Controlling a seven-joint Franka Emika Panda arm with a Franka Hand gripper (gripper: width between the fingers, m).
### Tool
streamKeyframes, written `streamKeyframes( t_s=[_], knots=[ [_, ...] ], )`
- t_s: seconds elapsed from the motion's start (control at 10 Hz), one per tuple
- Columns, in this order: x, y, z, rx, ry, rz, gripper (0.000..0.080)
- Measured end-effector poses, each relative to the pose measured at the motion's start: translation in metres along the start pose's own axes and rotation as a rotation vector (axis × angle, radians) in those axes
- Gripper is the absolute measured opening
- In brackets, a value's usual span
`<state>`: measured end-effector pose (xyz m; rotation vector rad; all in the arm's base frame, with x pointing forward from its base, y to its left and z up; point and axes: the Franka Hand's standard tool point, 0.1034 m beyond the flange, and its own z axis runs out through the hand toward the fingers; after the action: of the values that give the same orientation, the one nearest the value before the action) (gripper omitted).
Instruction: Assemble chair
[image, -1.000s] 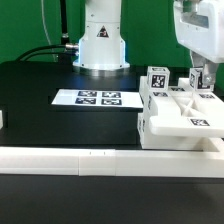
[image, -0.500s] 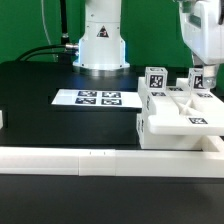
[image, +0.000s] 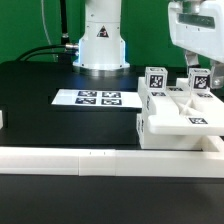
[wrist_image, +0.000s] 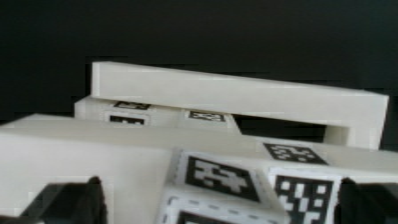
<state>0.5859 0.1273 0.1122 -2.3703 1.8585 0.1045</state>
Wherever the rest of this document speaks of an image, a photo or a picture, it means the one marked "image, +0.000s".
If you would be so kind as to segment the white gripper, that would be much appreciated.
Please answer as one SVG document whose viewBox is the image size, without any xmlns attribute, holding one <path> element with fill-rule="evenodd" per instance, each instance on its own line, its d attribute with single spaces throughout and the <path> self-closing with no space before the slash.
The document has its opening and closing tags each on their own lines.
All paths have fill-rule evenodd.
<svg viewBox="0 0 224 224">
<path fill-rule="evenodd" d="M 220 89 L 224 86 L 224 0 L 193 2 L 193 9 L 184 12 L 182 1 L 168 4 L 172 43 L 188 50 L 184 53 L 188 69 L 200 67 L 197 54 L 212 59 L 210 87 Z"/>
</svg>

